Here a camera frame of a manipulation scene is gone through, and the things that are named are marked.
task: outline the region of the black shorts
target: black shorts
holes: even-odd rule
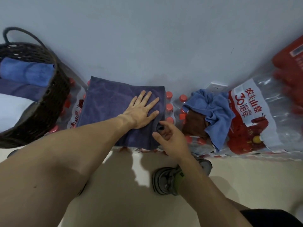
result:
[[[253,227],[303,227],[303,224],[284,210],[242,210],[243,216]]]

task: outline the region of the white cloth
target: white cloth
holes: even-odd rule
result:
[[[32,103],[30,99],[0,94],[0,132],[14,127]]]

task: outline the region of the basket handle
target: basket handle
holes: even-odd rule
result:
[[[29,36],[31,36],[32,38],[34,38],[44,49],[48,50],[46,48],[46,46],[42,43],[42,41],[39,40],[39,38],[37,38],[34,34],[30,33],[29,31],[26,31],[24,29],[21,29],[21,28],[18,28],[18,27],[8,27],[6,29],[3,30],[3,38],[4,38],[4,41],[6,44],[12,44],[11,42],[9,42],[9,40],[7,39],[7,34],[9,31],[12,31],[12,30],[17,30],[17,31],[20,31],[20,32],[23,32]]]

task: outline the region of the crumpled towel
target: crumpled towel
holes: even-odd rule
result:
[[[12,80],[0,79],[0,93],[30,99],[38,102],[45,93],[45,87],[23,84]]]
[[[0,77],[23,84],[46,87],[53,76],[54,65],[25,62],[5,57],[0,63]]]
[[[147,104],[157,97],[160,98],[159,102],[149,111],[148,116],[156,110],[160,113],[145,127],[127,132],[115,146],[156,149],[159,143],[152,137],[152,133],[159,128],[159,121],[165,119],[164,86],[132,86],[92,76],[77,127],[104,121],[122,114],[131,100],[140,95],[143,90],[152,92]]]
[[[209,122],[205,121],[206,116],[189,109],[186,115],[186,123],[183,125],[182,133],[185,136],[198,136],[205,141],[209,139],[205,128],[209,126]]]
[[[0,132],[14,127],[32,103],[30,99],[0,94]]]
[[[209,93],[203,89],[191,94],[191,98],[182,107],[185,112],[189,109],[206,116],[210,125],[205,128],[217,151],[223,147],[232,119],[235,117],[229,108],[228,93]]]

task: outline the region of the brown towel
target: brown towel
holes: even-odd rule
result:
[[[209,135],[204,131],[204,129],[209,126],[209,122],[205,121],[205,117],[205,115],[190,109],[186,115],[185,124],[182,128],[183,134],[188,136],[199,136],[207,141],[209,139]]]

